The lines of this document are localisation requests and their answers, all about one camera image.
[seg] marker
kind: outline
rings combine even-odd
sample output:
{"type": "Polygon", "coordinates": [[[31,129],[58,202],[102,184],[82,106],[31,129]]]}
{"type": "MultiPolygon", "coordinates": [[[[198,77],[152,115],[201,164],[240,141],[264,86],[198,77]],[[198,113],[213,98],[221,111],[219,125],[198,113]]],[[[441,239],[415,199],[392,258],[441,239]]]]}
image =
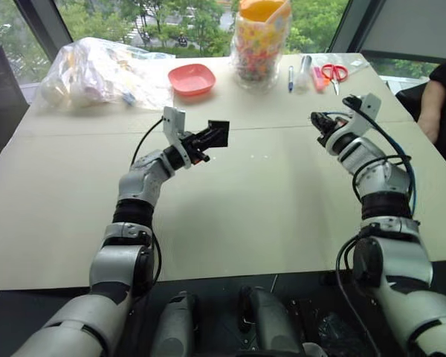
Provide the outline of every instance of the marker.
{"type": "Polygon", "coordinates": [[[312,67],[312,80],[314,81],[314,87],[319,93],[322,93],[326,88],[326,84],[324,83],[324,76],[322,74],[322,70],[320,67],[314,66],[312,67]]]}
{"type": "Polygon", "coordinates": [[[288,89],[289,89],[289,93],[292,92],[292,89],[294,87],[294,67],[292,65],[289,66],[289,84],[288,84],[288,89]]]}

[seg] scissors handle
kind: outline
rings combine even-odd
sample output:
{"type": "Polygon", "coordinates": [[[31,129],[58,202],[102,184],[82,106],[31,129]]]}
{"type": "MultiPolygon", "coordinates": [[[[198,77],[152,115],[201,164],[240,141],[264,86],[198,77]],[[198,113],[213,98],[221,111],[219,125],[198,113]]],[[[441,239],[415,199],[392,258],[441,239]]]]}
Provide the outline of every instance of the scissors handle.
{"type": "Polygon", "coordinates": [[[322,73],[324,77],[338,82],[343,82],[349,76],[349,71],[346,67],[343,65],[333,65],[331,63],[322,66],[322,73]]]}

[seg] person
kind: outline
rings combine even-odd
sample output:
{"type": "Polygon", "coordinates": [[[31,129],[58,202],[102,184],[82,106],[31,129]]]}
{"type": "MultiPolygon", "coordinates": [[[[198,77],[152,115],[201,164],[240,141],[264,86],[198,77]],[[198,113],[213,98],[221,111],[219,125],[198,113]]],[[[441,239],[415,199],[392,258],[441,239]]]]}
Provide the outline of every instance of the person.
{"type": "Polygon", "coordinates": [[[430,74],[421,98],[418,125],[446,160],[446,62],[430,74]]]}
{"type": "Polygon", "coordinates": [[[187,38],[184,36],[183,32],[180,32],[180,36],[178,37],[178,44],[181,47],[186,47],[187,46],[187,38]]]}

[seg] blue marker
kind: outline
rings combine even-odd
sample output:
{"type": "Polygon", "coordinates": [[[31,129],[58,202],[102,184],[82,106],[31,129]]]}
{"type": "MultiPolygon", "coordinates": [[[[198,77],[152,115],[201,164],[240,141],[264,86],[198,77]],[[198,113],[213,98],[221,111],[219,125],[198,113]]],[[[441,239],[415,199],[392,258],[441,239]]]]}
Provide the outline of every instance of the blue marker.
{"type": "Polygon", "coordinates": [[[294,87],[294,67],[292,65],[289,66],[289,84],[288,84],[288,88],[289,88],[289,93],[292,92],[292,89],[294,87]]]}

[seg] red scissors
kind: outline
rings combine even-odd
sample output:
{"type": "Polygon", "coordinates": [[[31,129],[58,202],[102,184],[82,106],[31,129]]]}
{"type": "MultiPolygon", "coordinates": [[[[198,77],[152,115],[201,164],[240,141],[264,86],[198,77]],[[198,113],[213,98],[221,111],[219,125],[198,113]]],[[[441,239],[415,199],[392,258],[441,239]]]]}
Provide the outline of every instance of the red scissors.
{"type": "Polygon", "coordinates": [[[329,78],[334,85],[335,94],[339,95],[339,82],[343,82],[349,76],[349,71],[343,65],[333,65],[327,63],[322,66],[322,74],[325,78],[329,78]]]}

